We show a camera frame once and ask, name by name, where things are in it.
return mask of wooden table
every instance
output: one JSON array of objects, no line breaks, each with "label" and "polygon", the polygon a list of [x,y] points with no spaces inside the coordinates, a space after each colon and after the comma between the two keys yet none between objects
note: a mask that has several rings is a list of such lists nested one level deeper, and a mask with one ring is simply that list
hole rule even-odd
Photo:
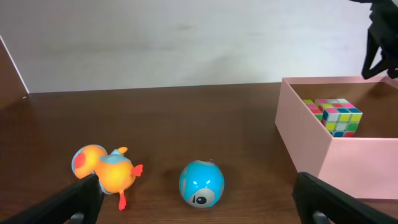
[{"label": "wooden table", "polygon": [[[0,112],[0,220],[76,182],[74,153],[126,146],[144,173],[106,195],[97,223],[299,223],[296,171],[274,125],[279,83],[34,93]],[[186,205],[182,169],[213,159],[225,192],[211,209]],[[390,215],[395,201],[367,201]]]}]

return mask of pink cardboard box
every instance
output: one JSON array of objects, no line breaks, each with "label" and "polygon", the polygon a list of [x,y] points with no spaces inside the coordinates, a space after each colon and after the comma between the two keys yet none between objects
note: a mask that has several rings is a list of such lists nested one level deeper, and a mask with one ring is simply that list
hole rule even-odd
[{"label": "pink cardboard box", "polygon": [[398,139],[335,138],[290,86],[365,82],[398,88],[397,80],[383,76],[283,78],[275,124],[298,172],[308,172],[356,198],[398,199]]}]

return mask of orange toy duck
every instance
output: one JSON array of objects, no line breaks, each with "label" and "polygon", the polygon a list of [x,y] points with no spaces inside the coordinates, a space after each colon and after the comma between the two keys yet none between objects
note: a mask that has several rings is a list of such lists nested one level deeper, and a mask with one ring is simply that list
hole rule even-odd
[{"label": "orange toy duck", "polygon": [[79,179],[95,173],[104,193],[120,194],[119,210],[126,207],[124,190],[141,176],[144,168],[143,165],[134,167],[123,156],[126,151],[126,147],[120,147],[108,155],[102,146],[89,145],[81,148],[72,159],[72,171]]}]

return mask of blue sticker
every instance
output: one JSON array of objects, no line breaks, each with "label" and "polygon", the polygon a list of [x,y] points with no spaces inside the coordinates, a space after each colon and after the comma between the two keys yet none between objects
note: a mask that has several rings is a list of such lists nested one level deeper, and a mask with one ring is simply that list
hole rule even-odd
[{"label": "blue sticker", "polygon": [[329,116],[329,114],[328,114],[328,112],[326,112],[326,110],[323,112],[323,119],[325,120],[325,121],[327,121],[328,120],[328,116]]},{"label": "blue sticker", "polygon": [[360,110],[356,108],[349,109],[352,113],[362,113]]},{"label": "blue sticker", "polygon": [[349,113],[349,111],[347,110],[347,109],[343,109],[343,108],[340,108],[340,109],[337,109],[340,113]]},{"label": "blue sticker", "polygon": [[343,137],[344,133],[342,131],[335,132],[335,137]]}]

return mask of blue toy ball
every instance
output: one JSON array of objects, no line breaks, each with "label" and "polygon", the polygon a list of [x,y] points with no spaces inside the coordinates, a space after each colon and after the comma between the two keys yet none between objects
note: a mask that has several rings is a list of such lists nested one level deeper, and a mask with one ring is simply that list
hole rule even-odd
[{"label": "blue toy ball", "polygon": [[213,206],[221,198],[223,191],[223,174],[210,161],[193,161],[181,173],[181,196],[196,208]]}]

